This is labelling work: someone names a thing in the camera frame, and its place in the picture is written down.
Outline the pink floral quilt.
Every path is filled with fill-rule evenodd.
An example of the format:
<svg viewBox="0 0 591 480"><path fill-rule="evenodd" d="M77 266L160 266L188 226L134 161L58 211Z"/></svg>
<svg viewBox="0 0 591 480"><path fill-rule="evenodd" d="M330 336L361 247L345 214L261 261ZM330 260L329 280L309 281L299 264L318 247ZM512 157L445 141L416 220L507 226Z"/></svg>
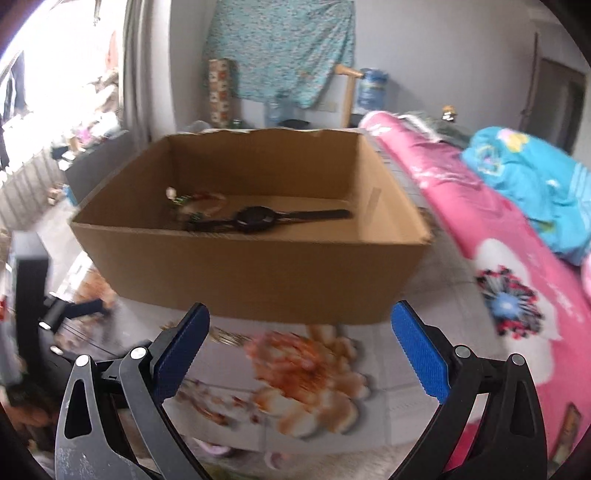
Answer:
<svg viewBox="0 0 591 480"><path fill-rule="evenodd" d="M419 187L471 265L503 346L526 358L555 473L590 425L590 305L580 280L459 149L385 111L361 126Z"/></svg>

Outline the small figurine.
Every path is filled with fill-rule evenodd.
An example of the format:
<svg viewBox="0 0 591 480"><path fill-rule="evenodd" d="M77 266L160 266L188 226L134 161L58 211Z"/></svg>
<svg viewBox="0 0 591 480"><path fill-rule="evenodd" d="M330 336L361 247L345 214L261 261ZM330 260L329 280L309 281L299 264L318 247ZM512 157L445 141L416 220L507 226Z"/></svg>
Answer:
<svg viewBox="0 0 591 480"><path fill-rule="evenodd" d="M454 123L457 119L457 111L453 105L446 105L442 109L442 120Z"/></svg>

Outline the floral bed sheet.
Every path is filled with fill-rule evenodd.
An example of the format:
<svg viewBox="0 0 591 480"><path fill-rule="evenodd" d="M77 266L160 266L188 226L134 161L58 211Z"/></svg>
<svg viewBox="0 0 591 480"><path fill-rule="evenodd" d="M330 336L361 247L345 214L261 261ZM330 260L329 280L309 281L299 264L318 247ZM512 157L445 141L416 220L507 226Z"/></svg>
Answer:
<svg viewBox="0 0 591 480"><path fill-rule="evenodd" d="M409 301L453 343L500 357L504 349L471 265L413 184L368 134L356 132L381 155L433 235L397 301ZM110 325L115 346L173 325L189 308L126 299L89 259L116 305ZM204 344L165 408L183 434L250 451L349 453L410 441L437 402L422 392L394 337L393 306L370 324L256 321L217 316L207 308L211 326Z"/></svg>

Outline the wooden chair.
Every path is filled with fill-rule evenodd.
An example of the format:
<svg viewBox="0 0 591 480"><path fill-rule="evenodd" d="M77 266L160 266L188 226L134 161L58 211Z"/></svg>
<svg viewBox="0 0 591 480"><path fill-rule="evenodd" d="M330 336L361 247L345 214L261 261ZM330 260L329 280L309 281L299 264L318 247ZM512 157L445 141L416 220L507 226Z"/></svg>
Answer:
<svg viewBox="0 0 591 480"><path fill-rule="evenodd" d="M346 77L346 91L344 101L342 102L341 127L349 127L349 120L353 111L353 102L355 102L356 81L363 79L363 72L347 67L342 64L335 65L335 75Z"/></svg>

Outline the blue cartoon blanket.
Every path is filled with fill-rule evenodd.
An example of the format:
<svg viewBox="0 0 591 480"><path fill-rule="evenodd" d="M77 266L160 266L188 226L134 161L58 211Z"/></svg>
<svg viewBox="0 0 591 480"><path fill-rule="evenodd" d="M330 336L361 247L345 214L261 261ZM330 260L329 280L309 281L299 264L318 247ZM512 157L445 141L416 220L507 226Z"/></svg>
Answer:
<svg viewBox="0 0 591 480"><path fill-rule="evenodd" d="M559 258L580 266L590 254L590 170L563 150L505 127L476 132L462 161L512 201Z"/></svg>

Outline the blue water bottle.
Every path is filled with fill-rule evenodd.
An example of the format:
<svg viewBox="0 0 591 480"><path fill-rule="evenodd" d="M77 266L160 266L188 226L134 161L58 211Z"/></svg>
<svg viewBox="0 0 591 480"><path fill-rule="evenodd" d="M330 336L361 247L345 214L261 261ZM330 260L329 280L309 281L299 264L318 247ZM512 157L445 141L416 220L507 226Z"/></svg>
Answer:
<svg viewBox="0 0 591 480"><path fill-rule="evenodd" d="M383 110L386 104L388 73L374 68L363 68L361 72L363 77L358 88L358 106L368 111Z"/></svg>

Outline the dark pot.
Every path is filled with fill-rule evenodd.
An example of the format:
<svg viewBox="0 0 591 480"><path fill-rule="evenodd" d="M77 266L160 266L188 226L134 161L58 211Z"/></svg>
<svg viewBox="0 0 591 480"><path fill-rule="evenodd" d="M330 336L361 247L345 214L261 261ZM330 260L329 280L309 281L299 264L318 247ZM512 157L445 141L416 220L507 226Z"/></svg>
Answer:
<svg viewBox="0 0 591 480"><path fill-rule="evenodd" d="M301 119L287 119L279 123L281 128L287 128L291 130L310 130L311 124L308 121Z"/></svg>

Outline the black wristwatch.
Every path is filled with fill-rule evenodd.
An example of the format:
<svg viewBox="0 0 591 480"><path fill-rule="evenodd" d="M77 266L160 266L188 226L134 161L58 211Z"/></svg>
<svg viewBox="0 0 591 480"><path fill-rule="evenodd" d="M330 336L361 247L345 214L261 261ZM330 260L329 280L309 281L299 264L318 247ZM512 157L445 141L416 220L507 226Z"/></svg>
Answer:
<svg viewBox="0 0 591 480"><path fill-rule="evenodd" d="M197 220L191 217L185 222L188 232L219 233L238 232L256 234L273 229L283 223L303 223L351 219L348 209L279 212L264 206L249 206L238 210L228 219Z"/></svg>

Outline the brown cardboard box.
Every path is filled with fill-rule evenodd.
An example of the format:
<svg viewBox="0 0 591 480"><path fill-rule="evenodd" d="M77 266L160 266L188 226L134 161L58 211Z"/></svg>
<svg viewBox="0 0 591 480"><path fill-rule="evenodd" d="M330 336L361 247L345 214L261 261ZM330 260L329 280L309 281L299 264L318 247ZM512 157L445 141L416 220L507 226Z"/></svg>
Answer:
<svg viewBox="0 0 591 480"><path fill-rule="evenodd" d="M383 320L433 235L353 130L214 130L151 144L72 230L122 297L301 324Z"/></svg>

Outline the patterned roll tube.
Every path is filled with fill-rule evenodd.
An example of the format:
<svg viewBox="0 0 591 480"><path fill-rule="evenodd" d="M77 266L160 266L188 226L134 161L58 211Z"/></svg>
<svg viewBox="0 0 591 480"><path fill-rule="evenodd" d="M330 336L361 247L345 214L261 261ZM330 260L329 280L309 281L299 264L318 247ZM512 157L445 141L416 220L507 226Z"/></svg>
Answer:
<svg viewBox="0 0 591 480"><path fill-rule="evenodd" d="M231 120L228 59L210 59L208 61L208 95L212 125L216 128L228 128Z"/></svg>

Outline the grey curtain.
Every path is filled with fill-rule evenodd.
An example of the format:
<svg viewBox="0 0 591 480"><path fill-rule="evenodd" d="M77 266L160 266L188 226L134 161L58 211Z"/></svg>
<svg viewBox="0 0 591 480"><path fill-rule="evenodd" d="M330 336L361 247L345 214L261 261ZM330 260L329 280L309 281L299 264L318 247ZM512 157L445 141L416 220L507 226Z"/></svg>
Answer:
<svg viewBox="0 0 591 480"><path fill-rule="evenodd" d="M122 124L135 146L150 140L149 120L149 1L127 1L123 22L123 57L120 74Z"/></svg>

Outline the teal floral wall cloth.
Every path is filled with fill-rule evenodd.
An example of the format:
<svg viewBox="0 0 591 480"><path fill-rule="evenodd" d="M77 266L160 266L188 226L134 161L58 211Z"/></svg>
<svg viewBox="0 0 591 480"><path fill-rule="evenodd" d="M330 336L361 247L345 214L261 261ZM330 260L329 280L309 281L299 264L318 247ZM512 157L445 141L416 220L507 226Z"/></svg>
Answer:
<svg viewBox="0 0 591 480"><path fill-rule="evenodd" d="M335 65L353 65L352 1L218 1L204 59L230 61L232 95L263 103L280 94L315 106Z"/></svg>

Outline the dark grey cabinet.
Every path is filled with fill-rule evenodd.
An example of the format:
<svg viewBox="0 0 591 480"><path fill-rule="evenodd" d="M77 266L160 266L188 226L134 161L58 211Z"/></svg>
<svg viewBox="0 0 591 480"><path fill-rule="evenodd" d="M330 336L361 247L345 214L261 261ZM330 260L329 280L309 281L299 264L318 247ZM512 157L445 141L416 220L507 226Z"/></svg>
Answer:
<svg viewBox="0 0 591 480"><path fill-rule="evenodd" d="M106 177L135 155L131 132L122 130L78 155L66 167L66 184L75 205L81 203Z"/></svg>

